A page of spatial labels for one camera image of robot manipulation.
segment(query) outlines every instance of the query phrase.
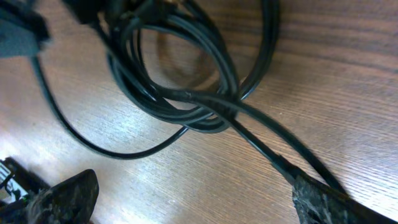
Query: cable connector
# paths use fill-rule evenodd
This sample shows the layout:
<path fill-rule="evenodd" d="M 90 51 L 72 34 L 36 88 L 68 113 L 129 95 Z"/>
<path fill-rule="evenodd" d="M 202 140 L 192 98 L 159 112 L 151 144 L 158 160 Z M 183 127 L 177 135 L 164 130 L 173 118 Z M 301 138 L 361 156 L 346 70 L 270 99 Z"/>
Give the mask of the cable connector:
<path fill-rule="evenodd" d="M 144 0 L 132 13 L 147 24 L 166 19 L 176 8 L 177 4 L 170 0 Z"/>
<path fill-rule="evenodd" d="M 33 56 L 49 40 L 41 15 L 21 2 L 0 1 L 0 58 Z"/>
<path fill-rule="evenodd" d="M 98 13 L 104 8 L 104 0 L 62 0 L 80 24 L 98 20 Z"/>

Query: table surface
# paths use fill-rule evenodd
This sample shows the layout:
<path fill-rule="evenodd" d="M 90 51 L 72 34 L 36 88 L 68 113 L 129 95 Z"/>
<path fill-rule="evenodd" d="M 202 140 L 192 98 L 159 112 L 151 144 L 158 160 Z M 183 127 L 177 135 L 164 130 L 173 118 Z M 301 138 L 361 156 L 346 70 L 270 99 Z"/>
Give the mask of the table surface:
<path fill-rule="evenodd" d="M 201 0 L 243 78 L 261 38 L 258 0 Z M 105 49 L 59 1 L 40 1 L 53 42 L 42 53 L 60 107 L 88 139 L 118 152 L 162 142 L 179 126 L 134 106 L 116 86 Z M 272 65 L 245 101 L 269 114 L 330 167 L 352 197 L 398 220 L 398 1 L 281 0 Z M 205 88 L 217 77 L 208 55 L 187 42 L 144 32 L 151 76 Z M 0 157 L 12 156 L 49 184 L 97 173 L 95 223 L 298 223 L 291 186 L 232 129 L 189 131 L 136 161 L 101 157 L 57 123 L 26 58 L 0 60 Z M 309 174 L 308 164 L 247 116 L 239 121 Z"/>

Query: coiled cable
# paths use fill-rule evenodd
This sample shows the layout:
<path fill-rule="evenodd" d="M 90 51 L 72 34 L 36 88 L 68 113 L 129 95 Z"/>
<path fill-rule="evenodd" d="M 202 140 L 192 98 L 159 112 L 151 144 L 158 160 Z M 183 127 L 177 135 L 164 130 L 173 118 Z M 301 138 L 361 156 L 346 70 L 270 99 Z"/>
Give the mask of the coiled cable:
<path fill-rule="evenodd" d="M 108 50 L 109 67 L 118 87 L 123 93 L 149 115 L 168 123 L 183 126 L 163 143 L 146 151 L 136 153 L 112 152 L 85 139 L 70 125 L 59 110 L 49 90 L 38 56 L 31 58 L 32 66 L 46 100 L 54 115 L 63 124 L 63 127 L 80 143 L 101 155 L 115 159 L 143 158 L 169 146 L 189 129 L 201 133 L 218 133 L 232 127 L 269 159 L 272 164 L 283 167 L 287 162 L 283 157 L 272 151 L 235 120 L 236 115 L 240 112 L 252 116 L 279 135 L 307 160 L 332 188 L 346 194 L 338 180 L 310 149 L 279 123 L 241 101 L 255 89 L 267 72 L 277 40 L 279 23 L 278 1 L 262 0 L 261 4 L 263 34 L 260 51 L 253 69 L 241 86 L 239 86 L 234 63 L 229 56 L 219 30 L 193 0 L 182 2 L 183 7 L 189 14 L 176 9 L 167 14 L 165 19 L 149 23 L 143 22 L 139 17 L 132 15 L 118 21 L 116 27 L 112 27 L 109 34 L 104 31 L 98 21 L 91 24 L 91 27 L 96 31 Z M 140 47 L 141 29 L 151 29 L 176 35 L 201 47 L 206 53 L 211 55 L 220 71 L 220 82 L 217 92 L 172 90 L 153 82 L 149 78 L 142 58 Z M 197 107 L 190 110 L 180 110 L 171 105 L 166 99 L 193 103 Z"/>

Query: wooden table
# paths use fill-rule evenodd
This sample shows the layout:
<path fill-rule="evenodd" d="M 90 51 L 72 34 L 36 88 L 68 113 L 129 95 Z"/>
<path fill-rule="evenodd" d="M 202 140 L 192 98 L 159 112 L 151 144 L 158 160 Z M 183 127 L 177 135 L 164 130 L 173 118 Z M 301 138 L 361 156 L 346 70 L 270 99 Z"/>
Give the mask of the wooden table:
<path fill-rule="evenodd" d="M 244 77 L 261 36 L 258 0 L 199 1 Z M 154 146 L 179 126 L 158 121 L 121 93 L 93 31 L 59 1 L 40 1 L 53 42 L 42 54 L 68 119 L 119 152 Z M 246 103 L 295 133 L 352 197 L 398 220 L 398 1 L 281 0 L 280 37 L 268 74 Z M 169 86 L 203 88 L 211 58 L 169 35 L 144 33 L 150 73 Z M 61 128 L 25 58 L 0 60 L 0 157 L 12 156 L 49 184 L 94 169 L 95 223 L 298 223 L 290 185 L 233 130 L 189 131 L 137 161 L 93 154 Z M 266 144 L 309 174 L 307 163 L 247 116 Z"/>

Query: power cord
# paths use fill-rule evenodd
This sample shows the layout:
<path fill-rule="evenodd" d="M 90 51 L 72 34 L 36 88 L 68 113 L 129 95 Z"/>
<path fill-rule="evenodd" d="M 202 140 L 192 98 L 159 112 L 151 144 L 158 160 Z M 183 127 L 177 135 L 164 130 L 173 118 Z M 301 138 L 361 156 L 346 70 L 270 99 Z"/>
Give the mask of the power cord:
<path fill-rule="evenodd" d="M 86 138 L 67 121 L 59 110 L 40 65 L 38 55 L 31 56 L 31 63 L 45 99 L 63 127 L 82 145 L 103 156 L 114 159 L 138 159 L 150 156 L 172 144 L 189 129 L 201 133 L 218 133 L 232 127 L 256 148 L 291 184 L 303 171 L 276 154 L 262 141 L 235 120 L 238 113 L 246 113 L 267 126 L 291 145 L 323 177 L 326 183 L 346 194 L 333 174 L 292 133 L 261 111 L 242 102 L 259 84 L 271 63 L 278 34 L 279 5 L 277 0 L 261 0 L 262 41 L 253 69 L 239 86 L 234 63 L 225 42 L 211 19 L 193 0 L 130 0 L 103 1 L 63 0 L 82 24 L 93 28 L 106 46 L 109 67 L 123 93 L 149 115 L 183 127 L 163 143 L 137 153 L 118 153 L 105 150 Z M 109 4 L 126 3 L 116 13 L 109 13 Z M 106 33 L 100 26 L 98 13 L 105 11 L 109 24 Z M 141 52 L 141 29 L 151 29 L 176 35 L 199 46 L 211 55 L 220 71 L 220 83 L 216 93 L 192 90 L 172 90 L 153 82 L 145 68 Z M 193 103 L 196 108 L 179 110 L 166 99 Z"/>

